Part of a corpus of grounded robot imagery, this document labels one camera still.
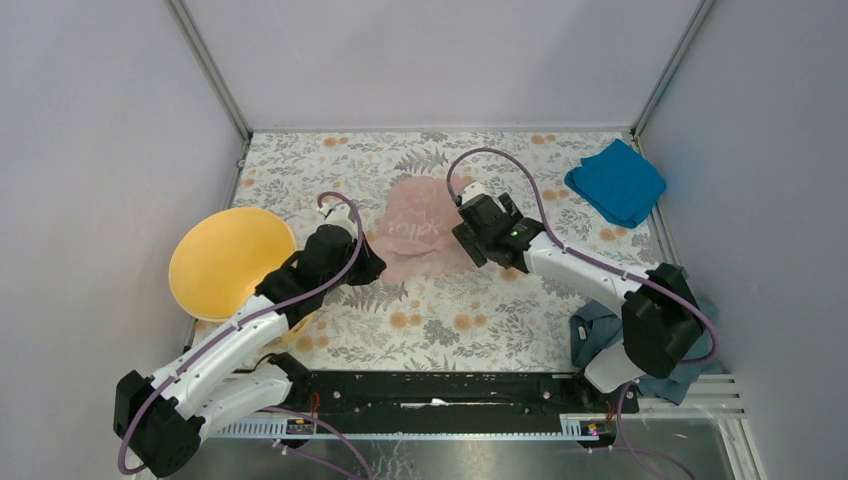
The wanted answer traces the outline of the pink plastic trash bag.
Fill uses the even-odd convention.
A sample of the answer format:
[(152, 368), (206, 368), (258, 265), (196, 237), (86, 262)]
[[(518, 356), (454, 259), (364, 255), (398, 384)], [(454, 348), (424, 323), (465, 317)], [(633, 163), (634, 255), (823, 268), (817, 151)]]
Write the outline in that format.
[(386, 263), (380, 279), (399, 285), (412, 277), (441, 277), (472, 268), (452, 233), (460, 223), (443, 178), (413, 176), (392, 186), (385, 213), (369, 240)]

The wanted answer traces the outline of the yellow plastic trash bin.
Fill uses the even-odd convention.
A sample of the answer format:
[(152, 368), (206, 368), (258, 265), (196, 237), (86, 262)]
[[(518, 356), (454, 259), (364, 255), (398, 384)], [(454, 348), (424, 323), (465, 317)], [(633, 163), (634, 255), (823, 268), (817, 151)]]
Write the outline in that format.
[(227, 321), (259, 282), (297, 250), (291, 228), (257, 207), (235, 207), (195, 225), (172, 254), (168, 282), (199, 340)]

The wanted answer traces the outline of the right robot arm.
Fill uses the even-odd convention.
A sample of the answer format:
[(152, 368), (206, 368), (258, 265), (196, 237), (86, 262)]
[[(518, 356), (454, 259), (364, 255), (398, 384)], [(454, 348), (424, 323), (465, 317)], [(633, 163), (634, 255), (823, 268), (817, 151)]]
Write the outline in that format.
[(669, 377), (702, 337), (699, 309), (675, 266), (662, 263), (638, 274), (559, 246), (508, 195), (493, 197), (477, 182), (459, 195), (457, 210), (461, 222), (453, 234), (476, 266), (494, 262), (565, 283), (620, 319), (621, 339), (593, 354), (573, 386), (583, 410), (601, 410), (627, 381)]

